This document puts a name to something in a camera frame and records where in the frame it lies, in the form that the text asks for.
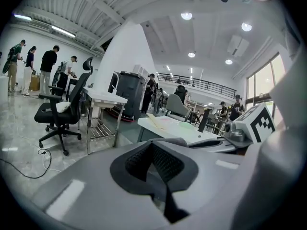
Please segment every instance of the woman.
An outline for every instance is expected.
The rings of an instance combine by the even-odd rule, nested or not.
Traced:
[[[157,93],[156,100],[155,100],[155,103],[154,103],[154,112],[156,114],[159,113],[160,103],[161,103],[162,100],[163,100],[163,89],[160,88],[159,92]]]
[[[29,49],[27,61],[24,68],[24,87],[22,90],[22,94],[24,97],[30,95],[29,94],[29,87],[31,82],[31,74],[33,71],[33,62],[34,62],[34,53],[36,51],[36,47],[33,46],[31,49]]]
[[[151,99],[152,94],[153,94],[152,87],[154,85],[155,85],[154,74],[152,73],[152,74],[149,75],[149,81],[146,84],[145,94],[144,94],[144,98],[143,98],[143,106],[142,106],[141,112],[144,113],[144,114],[147,113],[149,102],[150,102],[150,99]]]

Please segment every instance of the ceiling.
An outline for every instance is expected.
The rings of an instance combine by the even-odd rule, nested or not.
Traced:
[[[126,20],[133,20],[143,26],[155,64],[195,66],[229,74],[238,72],[268,36],[284,40],[284,19],[274,1],[246,4],[240,0],[227,3],[221,0],[23,0],[15,12],[76,34],[74,42],[96,55],[103,55],[101,45]],[[193,19],[184,21],[182,12],[191,12]],[[240,28],[243,22],[252,24],[252,31],[243,32]],[[228,66],[224,62],[231,57],[227,47],[234,34],[250,44],[242,57],[231,58],[234,63]],[[195,52],[196,57],[187,57],[188,52]]]

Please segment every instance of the white shirt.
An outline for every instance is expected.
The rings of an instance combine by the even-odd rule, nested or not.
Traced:
[[[71,59],[70,59],[69,61],[67,61],[67,63],[66,63],[66,69],[65,69],[65,71],[64,71],[64,73],[65,73],[67,76],[69,76],[68,68],[70,68],[70,69],[71,69],[71,72],[72,72],[72,67],[73,67],[73,65],[74,65],[74,62],[72,62]]]

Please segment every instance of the pants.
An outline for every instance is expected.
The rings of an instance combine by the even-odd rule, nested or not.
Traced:
[[[142,106],[142,110],[141,111],[147,112],[148,106],[149,106],[149,102],[150,102],[151,98],[152,98],[152,94],[151,93],[144,95],[143,106]]]
[[[8,70],[8,77],[9,77],[9,85],[8,89],[10,89],[10,80],[11,80],[11,89],[15,89],[16,85],[16,74],[17,74],[17,62],[12,62],[10,63],[10,67]]]
[[[50,81],[50,72],[41,71],[40,72],[40,83],[39,83],[39,89],[40,89],[41,94],[49,94],[49,87],[48,87],[49,81]]]
[[[160,109],[160,101],[159,101],[159,100],[155,100],[155,103],[154,103],[154,112],[155,112],[155,113],[159,113],[159,109]]]
[[[31,67],[25,67],[24,68],[24,86],[23,86],[23,90],[21,91],[21,94],[29,95],[29,87],[30,87],[30,83],[31,83],[31,75],[32,75]]]
[[[67,80],[68,80],[68,76],[64,72],[61,72],[61,77],[60,77],[60,79],[57,83],[57,87],[62,88],[63,90],[61,90],[61,91],[56,90],[56,95],[62,96],[64,94],[66,84],[67,84]]]

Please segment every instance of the black office chair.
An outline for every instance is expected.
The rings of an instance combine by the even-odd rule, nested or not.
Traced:
[[[69,152],[65,149],[62,135],[73,135],[77,136],[78,140],[81,140],[81,134],[77,132],[68,131],[65,128],[68,127],[69,124],[76,124],[80,119],[80,110],[79,110],[79,99],[81,97],[81,91],[83,87],[86,85],[87,79],[90,77],[90,75],[93,72],[93,67],[91,66],[93,57],[88,58],[83,63],[83,69],[85,70],[91,70],[90,73],[83,73],[76,86],[73,88],[70,96],[69,101],[71,103],[71,106],[69,109],[67,109],[63,113],[57,112],[57,106],[56,103],[58,103],[62,97],[57,95],[51,95],[51,94],[40,94],[40,97],[46,98],[50,100],[50,103],[43,103],[37,113],[34,116],[34,120],[38,123],[43,124],[50,124],[47,125],[46,131],[49,131],[49,129],[52,129],[53,131],[41,139],[39,139],[39,147],[43,148],[42,141],[53,137],[55,135],[59,136],[59,139],[61,141],[61,145],[63,148],[63,153],[65,156],[69,154]],[[54,90],[60,90],[61,88],[55,87],[55,86],[49,86],[50,88]]]

